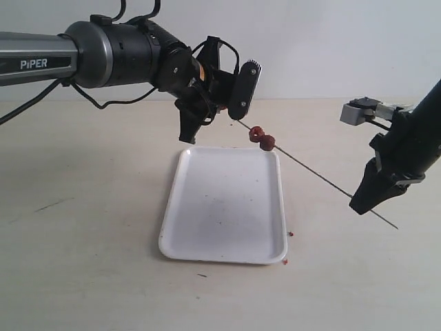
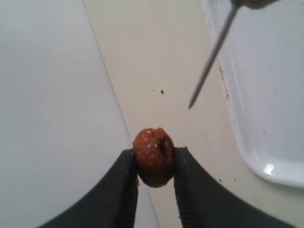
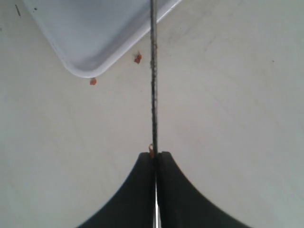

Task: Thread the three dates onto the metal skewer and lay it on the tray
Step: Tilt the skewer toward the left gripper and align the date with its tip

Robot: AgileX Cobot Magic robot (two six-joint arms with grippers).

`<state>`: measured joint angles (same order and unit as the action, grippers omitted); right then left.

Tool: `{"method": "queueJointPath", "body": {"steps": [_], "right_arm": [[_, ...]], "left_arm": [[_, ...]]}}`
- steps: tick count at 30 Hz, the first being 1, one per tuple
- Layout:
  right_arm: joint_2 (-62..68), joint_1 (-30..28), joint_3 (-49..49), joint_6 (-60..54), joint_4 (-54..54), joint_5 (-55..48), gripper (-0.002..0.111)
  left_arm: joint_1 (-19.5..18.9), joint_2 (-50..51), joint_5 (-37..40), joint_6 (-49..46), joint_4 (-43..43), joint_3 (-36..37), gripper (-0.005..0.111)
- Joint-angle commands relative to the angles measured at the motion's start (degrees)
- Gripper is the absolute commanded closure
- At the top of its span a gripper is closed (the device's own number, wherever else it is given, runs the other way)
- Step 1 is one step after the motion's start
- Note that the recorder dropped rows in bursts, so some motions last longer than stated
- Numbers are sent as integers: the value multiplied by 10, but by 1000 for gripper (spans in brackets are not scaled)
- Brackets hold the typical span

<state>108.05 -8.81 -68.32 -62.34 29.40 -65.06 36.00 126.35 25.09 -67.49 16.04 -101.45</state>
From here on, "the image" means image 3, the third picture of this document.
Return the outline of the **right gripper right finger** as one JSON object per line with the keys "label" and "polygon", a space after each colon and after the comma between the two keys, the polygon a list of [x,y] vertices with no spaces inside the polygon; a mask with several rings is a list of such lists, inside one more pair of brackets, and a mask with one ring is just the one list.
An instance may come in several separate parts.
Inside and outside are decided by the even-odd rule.
{"label": "right gripper right finger", "polygon": [[170,152],[157,155],[157,198],[163,228],[246,228],[204,197]]}

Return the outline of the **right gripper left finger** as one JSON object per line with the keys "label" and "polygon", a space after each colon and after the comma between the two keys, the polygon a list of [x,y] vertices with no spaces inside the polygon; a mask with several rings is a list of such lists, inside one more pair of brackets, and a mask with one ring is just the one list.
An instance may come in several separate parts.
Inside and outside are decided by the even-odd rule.
{"label": "right gripper left finger", "polygon": [[148,152],[138,159],[123,185],[81,228],[152,228],[155,173]]}

